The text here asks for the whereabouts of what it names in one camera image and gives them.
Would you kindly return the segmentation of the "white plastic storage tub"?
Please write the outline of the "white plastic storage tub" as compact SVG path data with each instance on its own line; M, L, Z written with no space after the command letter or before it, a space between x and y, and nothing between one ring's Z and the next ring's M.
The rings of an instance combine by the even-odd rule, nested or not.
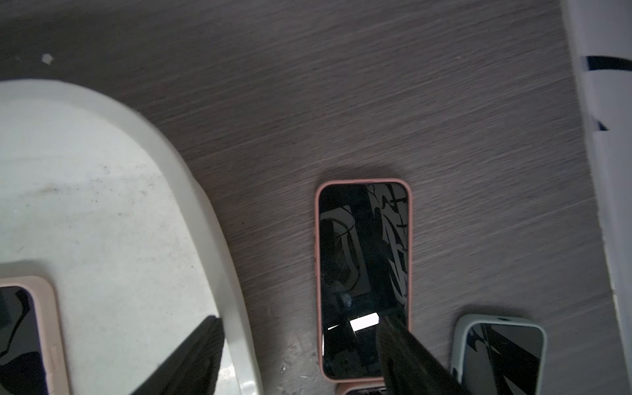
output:
M54 288L73 394L130 394L208 316L216 393L263 392L207 194L138 112L77 85L1 85L1 273Z

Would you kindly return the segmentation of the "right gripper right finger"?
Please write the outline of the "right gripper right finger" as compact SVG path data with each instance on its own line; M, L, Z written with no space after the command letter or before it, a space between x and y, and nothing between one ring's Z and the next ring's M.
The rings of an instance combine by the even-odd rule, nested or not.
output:
M388 394L468 393L399 321L380 319L376 342Z

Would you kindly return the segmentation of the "black phone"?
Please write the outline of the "black phone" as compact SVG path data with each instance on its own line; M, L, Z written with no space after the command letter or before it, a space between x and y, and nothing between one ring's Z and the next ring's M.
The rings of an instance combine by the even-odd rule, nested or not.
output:
M57 298L42 277L1 280L1 393L71 393Z
M547 335L534 322L465 314L454 328L450 374L470 394L541 393Z
M340 383L336 388L336 395L381 395L387 393L383 380Z
M315 193L319 367L333 383L380 380L378 325L411 328L411 198L401 179L333 180Z

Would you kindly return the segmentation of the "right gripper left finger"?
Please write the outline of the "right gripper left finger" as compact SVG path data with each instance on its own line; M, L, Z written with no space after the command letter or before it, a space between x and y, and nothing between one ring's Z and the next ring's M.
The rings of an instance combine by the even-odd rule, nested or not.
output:
M222 320L206 317L133 394L215 393L224 343Z

